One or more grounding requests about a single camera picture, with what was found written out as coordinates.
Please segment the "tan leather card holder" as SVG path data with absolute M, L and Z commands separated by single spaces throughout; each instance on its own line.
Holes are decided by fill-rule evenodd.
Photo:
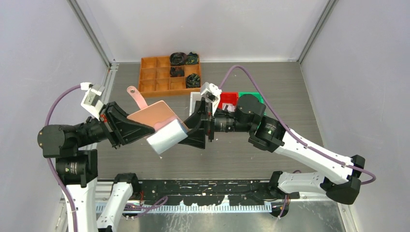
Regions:
M 158 155 L 188 137 L 188 127 L 165 101 L 149 105 L 136 87 L 129 86 L 127 92 L 139 107 L 139 110 L 128 115 L 127 119 L 154 129 L 154 133 L 148 136 L 146 141 Z

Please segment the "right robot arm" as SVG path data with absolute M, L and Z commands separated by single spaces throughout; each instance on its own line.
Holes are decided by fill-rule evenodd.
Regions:
M 216 132 L 247 132 L 248 141 L 255 148 L 287 156 L 313 169 L 311 173 L 273 172 L 268 184 L 273 198 L 312 192 L 338 203 L 353 204 L 362 185 L 360 175 L 365 159 L 359 155 L 346 157 L 318 146 L 266 116 L 265 109 L 251 94 L 239 97 L 233 112 L 213 110 L 202 98 L 184 121 L 189 132 L 182 144 L 204 149 Z

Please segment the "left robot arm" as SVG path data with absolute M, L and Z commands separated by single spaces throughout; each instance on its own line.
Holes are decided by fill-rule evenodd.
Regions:
M 134 173 L 118 174 L 107 205 L 96 213 L 98 152 L 86 146 L 108 140 L 114 148 L 154 133 L 154 128 L 132 121 L 115 102 L 104 105 L 96 116 L 77 125 L 45 125 L 37 141 L 44 158 L 55 160 L 52 173 L 62 188 L 71 232 L 115 232 L 127 201 L 141 193 Z

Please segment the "white cards in red bin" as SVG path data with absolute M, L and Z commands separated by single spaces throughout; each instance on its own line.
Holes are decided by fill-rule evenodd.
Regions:
M 234 112 L 235 106 L 231 103 L 223 103 L 222 110 L 227 111 L 227 112 Z

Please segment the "white bin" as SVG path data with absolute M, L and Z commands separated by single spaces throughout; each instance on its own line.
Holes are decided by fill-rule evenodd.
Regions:
M 190 93 L 190 110 L 189 116 L 191 116 L 195 112 L 195 107 L 197 102 L 201 102 L 202 95 L 200 92 L 191 92 Z

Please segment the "red bin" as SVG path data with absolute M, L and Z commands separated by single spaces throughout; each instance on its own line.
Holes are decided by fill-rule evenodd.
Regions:
M 218 104 L 218 109 L 222 110 L 223 103 L 231 103 L 236 107 L 238 98 L 239 98 L 238 92 L 222 92 L 220 95 L 220 102 Z

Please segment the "black rolled belt lower right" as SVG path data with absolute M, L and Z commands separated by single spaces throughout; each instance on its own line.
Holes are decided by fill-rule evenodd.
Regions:
M 186 88 L 199 88 L 201 87 L 201 77 L 199 74 L 191 73 L 185 79 Z

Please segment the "black rolled belt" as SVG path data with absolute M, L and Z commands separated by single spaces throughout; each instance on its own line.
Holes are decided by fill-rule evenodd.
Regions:
M 185 71 L 182 66 L 173 66 L 170 68 L 170 77 L 183 77 Z
M 185 65 L 188 56 L 183 52 L 175 52 L 169 56 L 169 61 L 171 66 L 181 66 Z
M 197 53 L 189 52 L 187 54 L 187 59 L 186 59 L 185 64 L 186 65 L 197 65 L 197 64 L 199 64 L 199 61 L 200 61 L 200 59 L 199 59 L 199 55 Z
M 186 88 L 199 88 L 201 87 L 201 77 L 199 74 L 191 73 L 185 79 Z

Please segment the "orange compartment tray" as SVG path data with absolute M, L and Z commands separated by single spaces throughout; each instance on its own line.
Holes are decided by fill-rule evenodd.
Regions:
M 146 98 L 189 95 L 200 91 L 199 87 L 187 87 L 189 75 L 197 74 L 203 83 L 201 63 L 177 66 L 178 74 L 171 75 L 173 66 L 169 56 L 141 58 L 138 90 Z

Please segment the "black rolled belt middle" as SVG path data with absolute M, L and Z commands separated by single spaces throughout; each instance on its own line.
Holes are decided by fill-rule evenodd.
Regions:
M 182 66 L 173 66 L 170 68 L 170 77 L 183 77 L 185 71 Z

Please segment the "black rolled belt top right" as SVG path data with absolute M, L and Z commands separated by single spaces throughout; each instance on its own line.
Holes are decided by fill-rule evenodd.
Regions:
M 199 55 L 197 53 L 189 52 L 187 54 L 187 59 L 186 59 L 185 64 L 186 65 L 197 65 L 197 64 L 199 64 L 199 61 L 200 61 L 200 59 L 199 59 Z

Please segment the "black rolled belt top left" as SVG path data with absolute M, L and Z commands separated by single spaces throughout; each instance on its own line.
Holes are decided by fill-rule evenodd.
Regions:
M 169 61 L 171 66 L 181 66 L 185 65 L 188 56 L 183 52 L 175 52 L 169 56 Z

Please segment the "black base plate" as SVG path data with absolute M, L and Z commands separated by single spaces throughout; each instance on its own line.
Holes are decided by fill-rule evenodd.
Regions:
M 186 206 L 220 205 L 225 197 L 230 206 L 261 205 L 264 202 L 283 200 L 273 191 L 267 180 L 131 180 L 131 200 L 142 200 L 143 206 L 162 203 Z

